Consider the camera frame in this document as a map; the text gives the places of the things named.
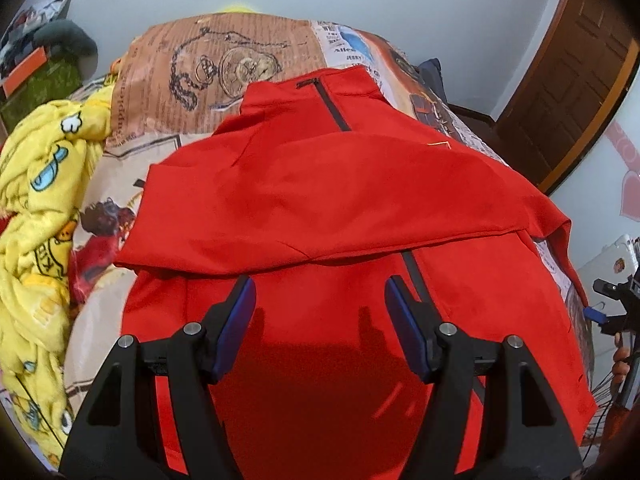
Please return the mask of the person's right hand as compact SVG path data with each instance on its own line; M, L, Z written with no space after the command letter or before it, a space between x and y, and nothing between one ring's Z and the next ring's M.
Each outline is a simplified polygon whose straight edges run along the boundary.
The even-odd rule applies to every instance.
M622 333L617 333L614 336L614 342L616 351L613 356L612 385L617 387L624 382L630 371L630 366L626 362L630 356L630 349L624 345Z

